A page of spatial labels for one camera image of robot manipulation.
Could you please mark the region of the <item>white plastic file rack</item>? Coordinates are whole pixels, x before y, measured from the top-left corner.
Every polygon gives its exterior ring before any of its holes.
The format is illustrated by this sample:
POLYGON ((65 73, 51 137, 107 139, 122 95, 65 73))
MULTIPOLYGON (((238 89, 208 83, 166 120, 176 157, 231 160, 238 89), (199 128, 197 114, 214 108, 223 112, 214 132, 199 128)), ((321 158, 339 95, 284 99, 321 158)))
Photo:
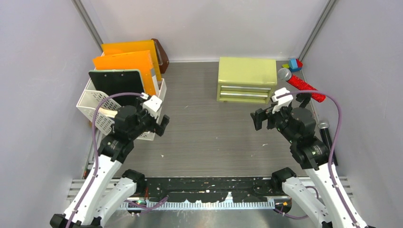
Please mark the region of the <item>white plastic file rack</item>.
MULTIPOLYGON (((167 86, 166 81, 162 78, 161 81, 158 81, 158 86, 160 92, 158 93, 158 97, 164 101, 167 86)), ((101 91, 97 91, 95 86, 93 85, 91 79, 88 80, 87 85, 76 105, 76 108, 92 123, 93 115, 95 113, 95 109, 98 106, 99 102, 101 102, 104 98, 107 97, 107 94, 101 91)), ((110 99, 103 103, 102 108, 107 110, 117 111, 118 108, 121 106, 110 99)), ((98 114, 95 122, 96 129, 100 132, 100 135, 105 136, 111 132, 112 128, 111 125, 114 123, 110 117, 107 117, 103 114, 98 114)), ((141 134, 137 139, 138 140, 146 140, 146 141, 153 141, 156 134, 152 132, 145 132, 141 134)))

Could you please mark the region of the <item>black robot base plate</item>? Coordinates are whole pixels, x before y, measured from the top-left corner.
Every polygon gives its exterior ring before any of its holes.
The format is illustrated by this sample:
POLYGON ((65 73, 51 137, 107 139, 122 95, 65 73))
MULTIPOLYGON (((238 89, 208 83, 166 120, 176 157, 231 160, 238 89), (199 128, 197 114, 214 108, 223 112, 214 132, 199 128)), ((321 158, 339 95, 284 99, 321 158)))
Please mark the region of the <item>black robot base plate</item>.
POLYGON ((283 197, 280 186, 264 177, 179 177, 146 178, 133 197, 159 202, 164 197, 168 202, 195 203, 223 202, 228 196, 233 202, 264 202, 268 197, 283 197))

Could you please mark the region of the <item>thick orange binder folder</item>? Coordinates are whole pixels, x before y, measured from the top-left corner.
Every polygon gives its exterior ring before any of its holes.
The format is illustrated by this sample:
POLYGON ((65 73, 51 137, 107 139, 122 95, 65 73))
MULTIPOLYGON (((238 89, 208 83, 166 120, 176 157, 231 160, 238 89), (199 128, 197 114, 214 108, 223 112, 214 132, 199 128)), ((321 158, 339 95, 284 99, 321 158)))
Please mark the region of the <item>thick orange binder folder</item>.
POLYGON ((136 51, 114 55, 103 55, 93 59, 97 70, 130 70, 141 73, 145 93, 158 95, 160 92, 150 51, 136 51))

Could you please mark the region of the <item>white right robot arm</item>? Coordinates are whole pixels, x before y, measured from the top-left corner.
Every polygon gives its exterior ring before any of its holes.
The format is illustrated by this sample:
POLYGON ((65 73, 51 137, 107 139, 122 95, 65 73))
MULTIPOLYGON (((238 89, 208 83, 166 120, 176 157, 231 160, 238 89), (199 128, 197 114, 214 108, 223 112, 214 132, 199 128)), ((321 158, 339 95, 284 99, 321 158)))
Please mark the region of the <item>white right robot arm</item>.
POLYGON ((313 182, 321 199, 309 192, 297 175, 289 168, 272 173, 271 188, 278 195, 286 194, 297 203, 318 228, 367 228, 352 205, 335 165, 330 162, 330 150, 315 136, 316 121, 303 107, 273 107, 258 109, 250 114, 255 129, 277 129, 290 142, 292 157, 313 182))

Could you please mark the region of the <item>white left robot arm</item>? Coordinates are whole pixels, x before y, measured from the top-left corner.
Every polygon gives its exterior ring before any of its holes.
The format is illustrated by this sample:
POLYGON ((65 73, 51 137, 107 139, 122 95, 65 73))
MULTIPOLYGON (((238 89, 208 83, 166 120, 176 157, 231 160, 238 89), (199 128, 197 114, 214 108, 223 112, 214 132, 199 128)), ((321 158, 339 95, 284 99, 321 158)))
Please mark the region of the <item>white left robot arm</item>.
POLYGON ((134 141, 144 132, 162 136, 169 124, 167 115, 158 122, 150 108, 124 106, 115 115, 112 131, 97 150, 96 162, 74 198, 62 214, 50 220, 53 228, 103 228, 117 208, 130 196, 145 193, 144 174, 126 170, 108 193, 108 184, 134 148, 134 141))

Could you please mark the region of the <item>black clipboard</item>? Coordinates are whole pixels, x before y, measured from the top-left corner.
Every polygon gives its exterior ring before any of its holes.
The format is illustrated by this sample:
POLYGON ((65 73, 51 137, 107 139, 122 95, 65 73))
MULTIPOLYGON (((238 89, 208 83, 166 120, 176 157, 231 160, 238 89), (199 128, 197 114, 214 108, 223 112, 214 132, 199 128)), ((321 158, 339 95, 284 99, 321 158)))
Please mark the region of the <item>black clipboard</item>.
POLYGON ((88 74, 96 90, 107 95, 127 92, 141 94, 144 92, 141 73, 137 69, 91 70, 88 74))

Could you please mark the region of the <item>Nineteen Eighty-Four dark book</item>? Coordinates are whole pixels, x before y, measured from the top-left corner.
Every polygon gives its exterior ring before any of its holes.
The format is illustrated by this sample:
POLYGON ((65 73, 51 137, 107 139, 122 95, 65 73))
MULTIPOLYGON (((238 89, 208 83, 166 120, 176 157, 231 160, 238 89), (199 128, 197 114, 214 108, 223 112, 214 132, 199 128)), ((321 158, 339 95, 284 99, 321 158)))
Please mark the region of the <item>Nineteen Eighty-Four dark book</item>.
POLYGON ((103 114, 104 116, 106 116, 108 118, 114 119, 115 116, 117 115, 118 111, 109 110, 109 109, 105 109, 105 108, 100 107, 98 109, 98 113, 103 114))

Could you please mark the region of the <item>green metal drawer cabinet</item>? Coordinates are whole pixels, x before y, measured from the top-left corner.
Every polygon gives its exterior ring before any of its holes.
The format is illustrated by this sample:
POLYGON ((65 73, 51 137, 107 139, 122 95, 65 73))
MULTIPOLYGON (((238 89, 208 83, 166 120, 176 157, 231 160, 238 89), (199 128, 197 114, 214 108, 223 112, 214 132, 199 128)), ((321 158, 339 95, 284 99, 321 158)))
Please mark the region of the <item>green metal drawer cabinet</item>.
POLYGON ((267 104, 278 83, 274 59, 220 57, 217 101, 267 104))

